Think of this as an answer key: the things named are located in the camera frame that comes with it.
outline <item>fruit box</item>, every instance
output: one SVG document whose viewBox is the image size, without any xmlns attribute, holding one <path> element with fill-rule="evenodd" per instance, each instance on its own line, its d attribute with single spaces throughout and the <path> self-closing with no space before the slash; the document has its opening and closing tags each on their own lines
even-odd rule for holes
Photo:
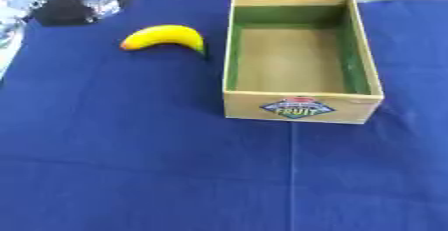
<svg viewBox="0 0 448 231">
<path fill-rule="evenodd" d="M 356 0 L 232 0 L 230 118 L 363 124 L 384 98 Z"/>
</svg>

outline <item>yellow banana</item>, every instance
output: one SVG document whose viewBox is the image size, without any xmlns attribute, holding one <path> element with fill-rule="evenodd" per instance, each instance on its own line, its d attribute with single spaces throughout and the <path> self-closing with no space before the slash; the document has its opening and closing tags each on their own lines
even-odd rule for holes
<svg viewBox="0 0 448 231">
<path fill-rule="evenodd" d="M 163 43 L 175 43 L 204 53 L 204 39 L 193 28 L 181 25 L 148 27 L 128 36 L 122 43 L 124 50 L 139 50 Z"/>
</svg>

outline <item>box label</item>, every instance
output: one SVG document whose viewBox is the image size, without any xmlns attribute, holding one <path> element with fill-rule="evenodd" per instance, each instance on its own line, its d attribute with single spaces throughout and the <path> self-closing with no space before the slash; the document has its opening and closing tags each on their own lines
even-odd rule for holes
<svg viewBox="0 0 448 231">
<path fill-rule="evenodd" d="M 299 119 L 335 111 L 311 97 L 291 97 L 260 107 L 289 119 Z"/>
</svg>

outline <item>blue tablecloth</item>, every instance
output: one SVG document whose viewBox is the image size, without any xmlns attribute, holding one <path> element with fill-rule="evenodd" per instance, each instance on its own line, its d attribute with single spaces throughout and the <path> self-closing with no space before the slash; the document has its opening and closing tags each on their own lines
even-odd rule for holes
<svg viewBox="0 0 448 231">
<path fill-rule="evenodd" d="M 0 230 L 448 230 L 448 2 L 361 4 L 386 92 L 363 126 L 223 118 L 228 7 L 31 23 L 0 89 Z M 210 60 L 117 47 L 165 23 Z"/>
</svg>

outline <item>open box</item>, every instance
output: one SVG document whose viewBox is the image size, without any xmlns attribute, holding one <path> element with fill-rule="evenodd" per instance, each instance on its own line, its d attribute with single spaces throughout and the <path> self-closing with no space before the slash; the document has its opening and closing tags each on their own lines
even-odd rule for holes
<svg viewBox="0 0 448 231">
<path fill-rule="evenodd" d="M 383 100 L 356 0 L 232 0 L 227 117 L 362 124 Z"/>
</svg>

